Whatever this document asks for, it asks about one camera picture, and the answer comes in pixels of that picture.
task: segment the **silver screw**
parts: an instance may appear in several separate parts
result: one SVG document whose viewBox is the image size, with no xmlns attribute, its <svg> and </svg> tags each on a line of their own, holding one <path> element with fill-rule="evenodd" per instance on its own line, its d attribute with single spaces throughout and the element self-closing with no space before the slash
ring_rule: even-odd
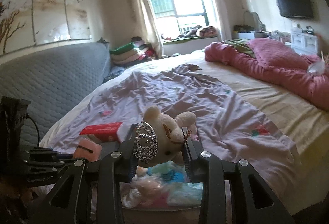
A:
<svg viewBox="0 0 329 224">
<path fill-rule="evenodd" d="M 75 165 L 75 166 L 82 166 L 83 163 L 84 163 L 83 160 L 76 160 L 76 161 L 74 162 L 74 165 Z"/>
<path fill-rule="evenodd" d="M 241 159 L 241 160 L 239 161 L 239 164 L 240 164 L 241 166 L 247 166 L 249 163 L 248 163 L 247 160 L 245 160 L 245 159 Z"/>
<path fill-rule="evenodd" d="M 121 153 L 120 153 L 120 152 L 113 152 L 113 153 L 111 153 L 111 156 L 112 156 L 113 158 L 118 158 L 118 157 L 121 156 Z"/>
<path fill-rule="evenodd" d="M 201 153 L 201 156 L 204 157 L 204 158 L 208 158 L 208 157 L 211 156 L 211 153 L 204 151 L 204 152 Z"/>
</svg>

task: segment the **black cable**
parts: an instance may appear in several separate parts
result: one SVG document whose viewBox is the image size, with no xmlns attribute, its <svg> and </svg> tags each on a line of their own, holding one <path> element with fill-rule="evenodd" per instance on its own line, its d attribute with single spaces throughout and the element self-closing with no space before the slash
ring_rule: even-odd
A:
<svg viewBox="0 0 329 224">
<path fill-rule="evenodd" d="M 37 126 L 37 123 L 32 119 L 32 117 L 30 117 L 30 115 L 28 113 L 26 113 L 26 118 L 29 118 L 33 124 L 35 125 L 36 129 L 37 129 L 37 133 L 38 133 L 38 147 L 39 147 L 39 143 L 40 143 L 40 132 Z"/>
</svg>

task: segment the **green folded blanket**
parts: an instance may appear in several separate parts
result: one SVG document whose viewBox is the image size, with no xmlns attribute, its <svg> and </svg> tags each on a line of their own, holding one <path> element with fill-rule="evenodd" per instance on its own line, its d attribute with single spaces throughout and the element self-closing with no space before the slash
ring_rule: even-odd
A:
<svg viewBox="0 0 329 224">
<path fill-rule="evenodd" d="M 136 47 L 135 44 L 133 42 L 131 42 L 131 43 L 129 43 L 127 45 L 124 45 L 124 46 L 122 46 L 120 48 L 117 48 L 115 50 L 111 50 L 110 51 L 110 54 L 120 55 L 120 54 L 123 54 L 123 53 L 125 53 L 127 51 L 130 51 L 130 50 L 134 49 L 135 47 Z"/>
<path fill-rule="evenodd" d="M 225 44 L 231 45 L 238 52 L 247 54 L 252 58 L 256 58 L 254 52 L 247 45 L 248 41 L 249 41 L 249 39 L 245 39 L 245 38 L 244 39 L 233 39 L 233 40 L 226 40 Z"/>
</svg>

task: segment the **silver rhinestone crown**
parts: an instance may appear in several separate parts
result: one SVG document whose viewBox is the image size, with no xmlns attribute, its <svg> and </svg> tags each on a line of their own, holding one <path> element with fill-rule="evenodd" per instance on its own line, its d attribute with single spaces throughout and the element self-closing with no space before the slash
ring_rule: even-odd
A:
<svg viewBox="0 0 329 224">
<path fill-rule="evenodd" d="M 146 122 L 138 123 L 136 128 L 135 145 L 133 155 L 137 160 L 148 164 L 158 153 L 157 136 L 153 128 Z M 144 139 L 147 146 L 142 146 L 139 141 Z"/>
</svg>

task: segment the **white plush toy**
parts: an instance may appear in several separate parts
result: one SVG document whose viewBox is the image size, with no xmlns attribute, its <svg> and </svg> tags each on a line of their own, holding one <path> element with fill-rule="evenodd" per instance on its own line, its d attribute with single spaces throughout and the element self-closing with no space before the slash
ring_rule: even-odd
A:
<svg viewBox="0 0 329 224">
<path fill-rule="evenodd" d="M 149 124 L 155 132 L 157 138 L 157 153 L 148 163 L 139 161 L 139 166 L 153 167 L 170 160 L 183 165 L 181 149 L 185 136 L 181 128 L 187 127 L 189 135 L 195 133 L 195 114 L 192 112 L 183 112 L 173 119 L 169 115 L 161 113 L 157 106 L 151 106 L 144 113 L 143 120 Z"/>
</svg>

